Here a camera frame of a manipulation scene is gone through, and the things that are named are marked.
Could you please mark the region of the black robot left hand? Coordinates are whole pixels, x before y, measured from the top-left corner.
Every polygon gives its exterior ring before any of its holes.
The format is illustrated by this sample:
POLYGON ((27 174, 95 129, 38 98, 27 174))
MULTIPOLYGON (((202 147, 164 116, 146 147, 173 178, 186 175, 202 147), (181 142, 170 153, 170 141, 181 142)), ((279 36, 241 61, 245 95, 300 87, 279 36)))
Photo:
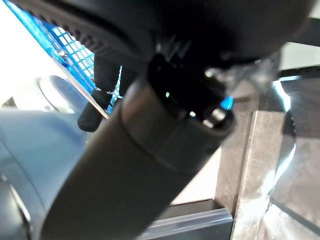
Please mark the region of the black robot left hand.
POLYGON ((235 128, 215 110, 243 80, 266 88, 313 0, 17 0, 96 57, 134 70, 45 217, 41 240, 133 240, 235 128))

